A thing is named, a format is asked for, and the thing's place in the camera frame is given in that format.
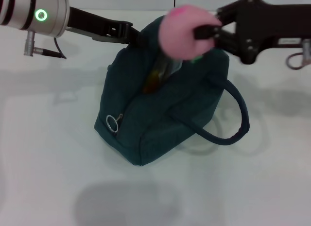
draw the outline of pink foam object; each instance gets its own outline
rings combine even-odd
[[[174,59],[192,60],[214,47],[214,40],[195,40],[193,29],[205,25],[221,25],[207,10],[185,5],[171,10],[163,19],[159,42],[166,55]]]

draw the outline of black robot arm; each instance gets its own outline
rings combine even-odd
[[[127,21],[111,20],[71,7],[66,30],[89,36],[100,42],[141,47],[145,44],[145,40],[132,26],[133,24]]]
[[[311,5],[239,0],[217,11],[223,26],[236,22],[235,33],[224,31],[221,26],[204,25],[195,29],[194,37],[214,37],[216,47],[239,57],[247,65],[255,63],[259,53],[269,48],[303,48],[303,52],[298,53],[303,54],[303,67],[311,63],[310,14]]]

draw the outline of zipper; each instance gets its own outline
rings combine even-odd
[[[114,133],[115,135],[116,135],[116,134],[118,133],[118,131],[119,131],[119,127],[121,126],[122,118],[123,118],[123,114],[122,114],[122,113],[119,114],[119,116],[118,116],[116,119],[115,119],[114,117],[112,117],[111,115],[108,115],[108,116],[106,117],[106,124],[107,124],[109,130],[110,130],[112,133]],[[117,127],[116,129],[114,129],[114,128],[112,127],[112,125],[111,125],[110,122],[109,122],[109,119],[112,119],[113,124]]]
[[[141,96],[143,96],[143,95],[136,95],[135,97],[133,97],[133,100],[125,108],[125,110],[124,110],[125,112],[123,114],[122,121],[120,122],[119,131],[115,134],[117,139],[118,139],[118,136],[119,136],[120,132],[122,131],[121,123],[126,119],[126,115],[128,115],[128,114],[130,114],[132,112],[132,108],[136,105],[136,99],[138,97],[141,97]]]

